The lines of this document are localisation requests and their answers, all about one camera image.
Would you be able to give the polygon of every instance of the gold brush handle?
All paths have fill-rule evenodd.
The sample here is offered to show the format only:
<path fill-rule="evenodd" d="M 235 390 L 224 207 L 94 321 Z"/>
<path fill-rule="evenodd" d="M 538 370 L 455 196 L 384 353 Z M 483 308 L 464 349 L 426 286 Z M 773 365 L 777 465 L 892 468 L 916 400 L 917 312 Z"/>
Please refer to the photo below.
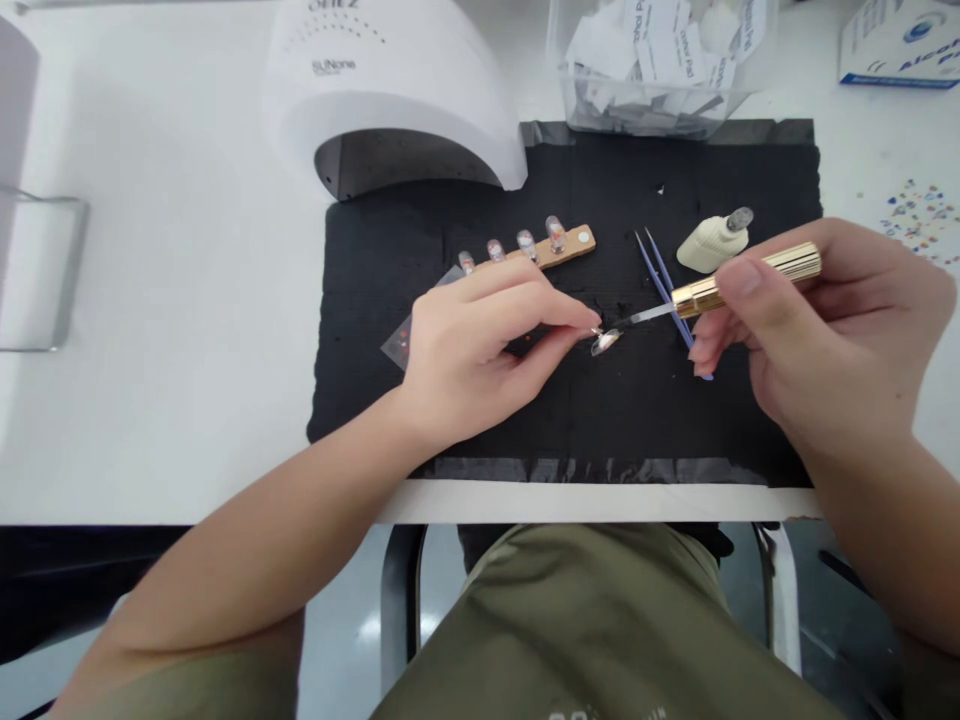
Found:
<path fill-rule="evenodd" d="M 763 261 L 782 272 L 791 282 L 800 282 L 820 274 L 820 251 L 813 243 L 781 250 L 765 257 Z M 717 291 L 715 275 L 677 288 L 672 297 L 677 306 L 677 315 L 683 319 L 726 305 Z"/>

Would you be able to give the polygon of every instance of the black foam mat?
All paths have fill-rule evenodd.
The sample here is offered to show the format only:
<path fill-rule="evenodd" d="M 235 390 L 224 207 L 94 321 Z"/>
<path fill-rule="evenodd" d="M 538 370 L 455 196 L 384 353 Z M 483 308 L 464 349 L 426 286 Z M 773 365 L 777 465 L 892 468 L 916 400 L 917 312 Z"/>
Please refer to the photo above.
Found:
<path fill-rule="evenodd" d="M 567 227 L 589 224 L 596 251 L 546 274 L 609 324 L 661 303 L 635 229 L 650 229 L 679 285 L 700 277 L 674 255 L 706 217 L 751 207 L 756 244 L 822 214 L 812 142 L 570 139 L 529 148 L 529 178 L 516 192 L 424 181 L 330 208 L 311 442 L 402 381 L 380 346 L 461 250 L 485 258 L 492 237 L 509 250 L 521 228 L 544 237 L 551 214 Z M 511 347 L 526 346 L 520 339 Z M 576 347 L 530 405 L 414 476 L 809 486 L 796 453 L 754 400 L 743 349 L 728 352 L 706 382 L 693 377 L 669 316 L 628 332 L 598 358 L 589 348 L 589 341 Z"/>

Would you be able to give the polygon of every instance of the chair leg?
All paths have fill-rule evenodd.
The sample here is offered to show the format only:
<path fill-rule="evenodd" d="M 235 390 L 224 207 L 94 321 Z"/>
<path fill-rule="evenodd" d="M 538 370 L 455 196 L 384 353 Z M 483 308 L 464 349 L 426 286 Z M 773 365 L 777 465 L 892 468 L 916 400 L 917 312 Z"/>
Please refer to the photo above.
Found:
<path fill-rule="evenodd" d="M 46 715 L 50 711 L 50 708 L 53 707 L 54 702 L 56 701 L 50 700 L 49 702 L 45 702 L 40 707 L 32 710 L 31 712 L 28 712 L 26 715 L 21 717 L 20 720 L 38 720 L 38 718 L 42 718 L 44 715 Z"/>
<path fill-rule="evenodd" d="M 838 558 L 829 550 L 821 550 L 817 553 L 817 557 L 820 558 L 820 562 L 826 565 L 828 568 L 833 570 L 837 575 L 842 577 L 848 583 L 853 585 L 857 590 L 862 592 L 871 600 L 873 595 L 867 590 L 867 586 L 863 584 L 863 581 L 860 579 L 860 576 L 857 575 L 853 568 L 850 567 L 845 561 Z"/>
<path fill-rule="evenodd" d="M 420 650 L 420 558 L 426 525 L 396 525 L 380 578 L 380 693 L 387 694 Z"/>
<path fill-rule="evenodd" d="M 772 529 L 753 523 L 753 530 L 763 568 L 768 645 L 784 665 L 803 677 L 797 567 L 790 539 L 782 525 Z"/>

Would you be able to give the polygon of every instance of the finger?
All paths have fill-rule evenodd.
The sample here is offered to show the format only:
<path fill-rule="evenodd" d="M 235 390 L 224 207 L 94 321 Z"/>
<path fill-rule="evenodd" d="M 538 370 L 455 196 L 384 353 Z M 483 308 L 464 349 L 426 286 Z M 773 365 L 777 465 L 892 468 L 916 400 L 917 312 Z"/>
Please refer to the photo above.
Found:
<path fill-rule="evenodd" d="M 717 289 L 777 367 L 802 368 L 837 342 L 797 288 L 759 259 L 737 257 L 724 263 L 717 271 Z"/>
<path fill-rule="evenodd" d="M 589 329 L 600 316 L 549 284 L 528 282 L 472 303 L 470 322 L 481 344 L 505 345 L 538 325 Z"/>
<path fill-rule="evenodd" d="M 704 361 L 713 355 L 719 355 L 731 345 L 746 342 L 750 338 L 750 329 L 733 314 L 728 315 L 727 324 L 717 328 L 710 335 L 698 335 L 690 348 L 688 359 L 694 362 Z"/>
<path fill-rule="evenodd" d="M 807 300 L 820 317 L 831 322 L 895 307 L 899 297 L 896 277 L 884 273 L 856 282 L 821 285 L 807 294 Z"/>
<path fill-rule="evenodd" d="M 461 302 L 474 302 L 501 290 L 529 282 L 552 287 L 540 268 L 529 258 L 516 257 L 502 263 L 492 263 L 492 267 L 484 267 L 483 270 L 474 272 L 449 287 L 456 299 Z"/>
<path fill-rule="evenodd" d="M 723 351 L 725 347 L 719 348 L 713 352 L 713 354 L 708 357 L 700 358 L 693 360 L 693 374 L 694 375 L 709 375 L 717 369 L 717 365 L 720 363 L 720 358 L 723 357 Z"/>
<path fill-rule="evenodd" d="M 744 343 L 747 348 L 751 350 L 759 347 L 750 330 L 739 320 L 732 323 L 723 335 L 717 335 L 713 338 L 703 340 L 703 344 L 698 347 L 697 343 L 699 342 L 701 342 L 700 338 L 698 338 L 694 342 L 693 347 L 690 348 L 690 354 L 687 359 L 693 362 L 694 365 L 708 368 L 705 373 L 712 373 L 716 369 L 720 358 L 723 357 L 723 354 L 731 345 Z"/>
<path fill-rule="evenodd" d="M 821 280 L 862 280 L 890 272 L 915 259 L 899 241 L 837 218 L 801 225 L 754 245 L 740 257 L 761 259 L 805 242 L 812 242 L 820 251 L 823 260 Z"/>
<path fill-rule="evenodd" d="M 577 328 L 554 328 L 513 369 L 504 390 L 530 402 L 570 349 L 585 337 L 585 331 Z"/>
<path fill-rule="evenodd" d="M 517 359 L 517 356 L 511 355 L 508 352 L 499 352 L 489 360 L 481 360 L 481 364 L 484 366 L 484 368 L 491 372 L 509 370 L 518 362 L 520 361 Z"/>
<path fill-rule="evenodd" d="M 732 313 L 729 308 L 721 307 L 710 310 L 697 318 L 691 332 L 697 337 L 712 337 L 721 334 L 727 327 Z"/>

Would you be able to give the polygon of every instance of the floor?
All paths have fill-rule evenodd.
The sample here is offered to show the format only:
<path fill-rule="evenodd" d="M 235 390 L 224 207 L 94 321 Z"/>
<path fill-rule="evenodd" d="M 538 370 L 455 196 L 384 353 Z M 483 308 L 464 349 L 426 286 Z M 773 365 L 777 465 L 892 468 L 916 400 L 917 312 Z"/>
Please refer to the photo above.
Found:
<path fill-rule="evenodd" d="M 721 582 L 731 611 L 765 641 L 760 556 L 749 524 L 725 524 L 736 552 Z M 380 569 L 390 527 L 371 529 L 356 556 L 307 608 L 300 678 L 301 718 L 364 720 L 380 698 Z M 869 702 L 896 684 L 892 628 L 872 600 L 817 559 L 835 549 L 820 522 L 788 525 L 797 562 L 804 677 L 849 718 L 873 714 Z M 456 601 L 465 579 L 454 526 L 431 526 L 422 562 L 421 631 L 428 637 Z M 0 667 L 0 720 L 17 720 L 59 692 L 94 633 Z"/>

